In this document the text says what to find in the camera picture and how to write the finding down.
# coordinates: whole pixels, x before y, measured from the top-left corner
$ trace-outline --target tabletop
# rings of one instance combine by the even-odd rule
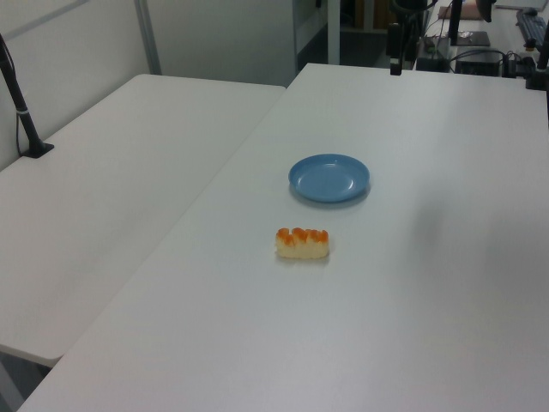
[[[318,153],[367,195],[295,195]],[[545,411],[548,187],[543,93],[308,65],[21,411]]]
[[[0,350],[76,342],[284,88],[143,75],[0,173]]]

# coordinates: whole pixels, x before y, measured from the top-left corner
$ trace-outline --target wall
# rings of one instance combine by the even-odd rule
[[[296,76],[293,0],[148,0],[148,10],[164,75],[280,86]]]
[[[328,1],[316,7],[315,0],[295,0],[296,47],[298,53],[328,24]]]
[[[134,0],[88,1],[6,43],[42,139],[149,72]],[[15,108],[0,79],[0,170],[16,158]]]

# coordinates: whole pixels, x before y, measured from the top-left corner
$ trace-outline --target blue plate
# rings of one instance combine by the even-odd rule
[[[343,154],[318,154],[297,162],[288,174],[297,193],[324,203],[343,202],[365,192],[368,168]]]

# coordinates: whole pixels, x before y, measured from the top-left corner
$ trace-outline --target black box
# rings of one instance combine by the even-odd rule
[[[459,47],[456,56],[459,56],[463,52],[472,51],[479,54],[458,58],[455,61],[455,72],[462,75],[499,77],[499,66],[502,55],[498,52],[493,52],[495,50],[486,47]]]
[[[448,39],[440,39],[440,42],[434,38],[420,39],[415,69],[447,73],[449,71],[448,54]]]

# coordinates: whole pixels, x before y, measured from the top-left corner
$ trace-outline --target cable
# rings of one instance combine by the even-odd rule
[[[425,29],[425,35],[427,35],[427,32],[432,27],[432,25],[439,22],[439,21],[440,21],[440,17],[438,17],[433,23],[431,23],[429,26],[427,26],[427,28]]]
[[[14,71],[14,77],[17,77],[15,73],[14,59],[11,57],[11,54],[9,53],[9,48],[6,46],[6,42],[3,40],[3,37],[1,34],[0,34],[0,46],[6,51],[6,54],[8,55],[8,59],[9,59],[9,65],[11,66],[11,69]],[[19,146],[19,113],[18,112],[15,112],[15,146],[17,147],[17,154],[19,155],[19,157],[22,157],[21,147]]]
[[[479,49],[475,49],[475,50],[469,50],[469,51],[465,51],[463,53],[460,53],[458,54],[457,56],[455,56],[454,58],[451,58],[448,63],[452,63],[460,58],[468,58],[469,56],[475,56],[477,54],[483,54],[483,53],[499,53],[501,54],[504,58],[507,57],[507,55],[505,53],[503,53],[502,51],[500,50],[493,50],[493,49],[482,49],[482,50],[479,50]]]
[[[21,148],[19,147],[19,113],[15,114],[15,146],[17,146],[17,154],[22,157]]]

